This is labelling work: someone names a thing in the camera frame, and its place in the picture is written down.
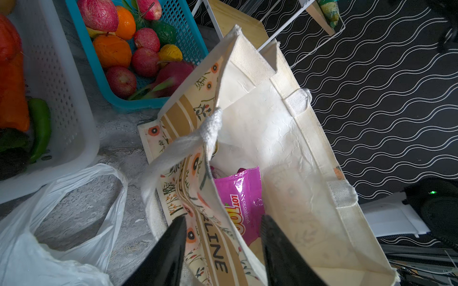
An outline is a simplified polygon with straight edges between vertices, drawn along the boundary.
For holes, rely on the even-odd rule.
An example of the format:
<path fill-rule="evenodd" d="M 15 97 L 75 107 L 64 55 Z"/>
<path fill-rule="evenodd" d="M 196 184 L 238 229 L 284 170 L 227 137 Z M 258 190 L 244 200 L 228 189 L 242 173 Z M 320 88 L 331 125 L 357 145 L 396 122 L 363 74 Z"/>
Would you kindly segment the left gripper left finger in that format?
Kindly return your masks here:
<path fill-rule="evenodd" d="M 186 219 L 173 220 L 125 286 L 178 286 L 186 248 Z"/>

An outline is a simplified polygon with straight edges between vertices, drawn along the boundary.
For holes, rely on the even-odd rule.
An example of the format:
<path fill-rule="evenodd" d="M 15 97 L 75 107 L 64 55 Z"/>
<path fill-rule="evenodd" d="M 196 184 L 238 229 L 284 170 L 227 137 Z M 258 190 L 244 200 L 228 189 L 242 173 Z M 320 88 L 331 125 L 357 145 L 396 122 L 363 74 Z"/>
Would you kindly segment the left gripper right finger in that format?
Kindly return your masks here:
<path fill-rule="evenodd" d="M 261 218 L 260 235 L 270 286 L 325 286 L 269 215 Z"/>

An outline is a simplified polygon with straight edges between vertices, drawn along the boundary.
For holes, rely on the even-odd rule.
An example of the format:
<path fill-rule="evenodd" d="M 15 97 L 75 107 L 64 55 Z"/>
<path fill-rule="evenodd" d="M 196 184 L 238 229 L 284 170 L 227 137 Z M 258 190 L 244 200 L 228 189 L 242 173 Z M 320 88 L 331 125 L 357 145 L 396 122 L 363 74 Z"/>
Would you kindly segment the purple snack bag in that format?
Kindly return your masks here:
<path fill-rule="evenodd" d="M 253 244 L 260 238 L 261 218 L 265 214 L 260 168 L 240 168 L 236 174 L 226 176 L 212 166 L 211 172 L 232 223 L 245 243 Z"/>

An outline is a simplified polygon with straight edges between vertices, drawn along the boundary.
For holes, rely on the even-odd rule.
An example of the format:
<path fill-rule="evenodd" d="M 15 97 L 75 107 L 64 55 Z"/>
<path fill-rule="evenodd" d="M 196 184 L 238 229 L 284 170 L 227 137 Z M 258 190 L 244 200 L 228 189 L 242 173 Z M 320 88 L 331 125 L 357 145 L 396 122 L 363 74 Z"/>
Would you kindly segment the cream canvas tote bag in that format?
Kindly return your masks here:
<path fill-rule="evenodd" d="M 148 167 L 147 221 L 161 237 L 184 216 L 184 286 L 265 286 L 261 241 L 247 245 L 211 167 L 257 166 L 262 200 L 328 286 L 392 286 L 388 263 L 327 137 L 276 42 L 256 49 L 235 26 L 185 79 L 156 120 L 138 127 Z"/>

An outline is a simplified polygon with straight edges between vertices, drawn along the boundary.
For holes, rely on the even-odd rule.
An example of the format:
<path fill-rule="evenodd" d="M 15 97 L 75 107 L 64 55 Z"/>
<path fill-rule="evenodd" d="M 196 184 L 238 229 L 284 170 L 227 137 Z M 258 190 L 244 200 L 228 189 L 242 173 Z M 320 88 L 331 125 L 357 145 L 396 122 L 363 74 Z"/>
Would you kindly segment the white plastic grocery bag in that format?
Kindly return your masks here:
<path fill-rule="evenodd" d="M 42 187 L 1 220 L 4 286 L 109 286 L 128 180 L 97 164 Z"/>

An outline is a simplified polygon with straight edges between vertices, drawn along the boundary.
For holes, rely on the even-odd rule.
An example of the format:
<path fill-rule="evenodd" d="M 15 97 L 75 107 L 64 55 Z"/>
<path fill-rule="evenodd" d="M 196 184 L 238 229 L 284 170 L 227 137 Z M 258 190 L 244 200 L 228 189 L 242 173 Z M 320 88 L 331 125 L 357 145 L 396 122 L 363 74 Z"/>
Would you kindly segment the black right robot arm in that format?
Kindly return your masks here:
<path fill-rule="evenodd" d="M 376 238 L 398 244 L 413 237 L 429 237 L 458 250 L 458 182 L 442 178 L 421 179 L 403 191 L 360 205 Z"/>

